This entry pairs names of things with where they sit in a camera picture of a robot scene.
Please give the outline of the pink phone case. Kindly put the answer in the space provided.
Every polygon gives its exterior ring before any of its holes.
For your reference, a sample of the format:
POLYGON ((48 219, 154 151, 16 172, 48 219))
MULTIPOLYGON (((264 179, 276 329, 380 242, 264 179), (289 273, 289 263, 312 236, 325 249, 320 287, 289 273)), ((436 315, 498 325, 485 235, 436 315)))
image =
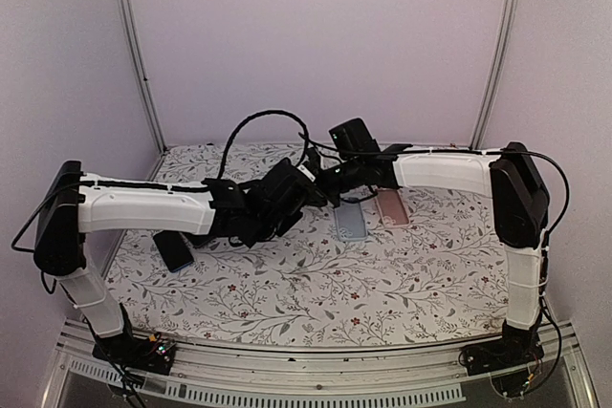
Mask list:
POLYGON ((375 202, 385 228, 400 228, 409 225, 408 212, 397 190, 379 189, 375 202))

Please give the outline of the light blue phone case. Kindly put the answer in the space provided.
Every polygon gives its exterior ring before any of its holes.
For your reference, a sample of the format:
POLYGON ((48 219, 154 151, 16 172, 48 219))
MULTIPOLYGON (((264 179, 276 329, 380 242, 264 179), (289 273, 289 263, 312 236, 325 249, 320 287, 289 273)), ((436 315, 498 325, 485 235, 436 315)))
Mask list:
POLYGON ((360 203, 341 203, 334 209, 340 241, 360 242, 367 238, 367 228, 360 203))

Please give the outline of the black phone white case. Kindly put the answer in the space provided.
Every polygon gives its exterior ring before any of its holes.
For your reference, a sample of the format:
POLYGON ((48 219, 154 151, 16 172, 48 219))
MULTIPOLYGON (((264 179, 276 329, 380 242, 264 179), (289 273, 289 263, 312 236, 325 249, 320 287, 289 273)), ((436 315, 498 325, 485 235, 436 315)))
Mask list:
POLYGON ((194 257, 180 233, 161 231, 153 235, 153 241, 169 272, 178 272, 194 263, 194 257))

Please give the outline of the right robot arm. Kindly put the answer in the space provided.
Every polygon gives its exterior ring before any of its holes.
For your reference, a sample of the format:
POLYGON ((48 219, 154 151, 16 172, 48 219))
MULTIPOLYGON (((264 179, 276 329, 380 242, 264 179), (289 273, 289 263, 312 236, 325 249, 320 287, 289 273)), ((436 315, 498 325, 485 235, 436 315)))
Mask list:
POLYGON ((321 172, 317 183, 332 204, 362 186, 444 188, 491 200, 494 231, 508 261, 509 298, 494 357, 501 365, 513 366, 528 354, 543 315, 540 298, 547 280, 550 234, 550 195, 530 151, 520 142, 499 152, 404 144, 381 148, 361 118, 345 121, 329 134, 341 163, 321 172))

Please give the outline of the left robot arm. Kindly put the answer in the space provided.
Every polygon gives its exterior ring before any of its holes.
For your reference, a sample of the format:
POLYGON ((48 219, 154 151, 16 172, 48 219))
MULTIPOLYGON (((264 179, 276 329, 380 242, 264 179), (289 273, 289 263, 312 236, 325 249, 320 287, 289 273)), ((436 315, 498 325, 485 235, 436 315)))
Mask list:
POLYGON ((65 161, 11 247, 31 254, 37 268, 67 291, 106 350, 120 363, 132 364, 142 356, 142 343, 129 332, 120 302, 107 289, 100 259, 88 253, 90 238, 169 231, 230 238, 251 247, 294 225, 315 191, 314 174, 289 160, 248 183, 121 180, 86 173, 80 161, 65 161))

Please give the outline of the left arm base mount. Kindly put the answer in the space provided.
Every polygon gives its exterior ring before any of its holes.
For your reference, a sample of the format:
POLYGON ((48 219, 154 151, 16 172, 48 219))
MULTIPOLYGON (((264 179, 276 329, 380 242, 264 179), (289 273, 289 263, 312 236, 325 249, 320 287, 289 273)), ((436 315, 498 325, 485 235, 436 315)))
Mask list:
POLYGON ((176 354, 175 342, 156 333, 147 338, 121 334, 101 338, 95 333, 93 357, 117 367, 169 376, 176 354))

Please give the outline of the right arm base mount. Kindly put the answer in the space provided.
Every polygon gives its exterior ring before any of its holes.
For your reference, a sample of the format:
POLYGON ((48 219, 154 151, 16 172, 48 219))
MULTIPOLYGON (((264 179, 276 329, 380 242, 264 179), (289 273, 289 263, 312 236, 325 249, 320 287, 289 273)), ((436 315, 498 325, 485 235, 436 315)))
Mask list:
POLYGON ((469 376, 476 376, 536 363, 543 356, 544 351, 538 341, 524 347, 518 340, 499 338, 463 347, 458 355, 458 363, 467 370, 469 376))

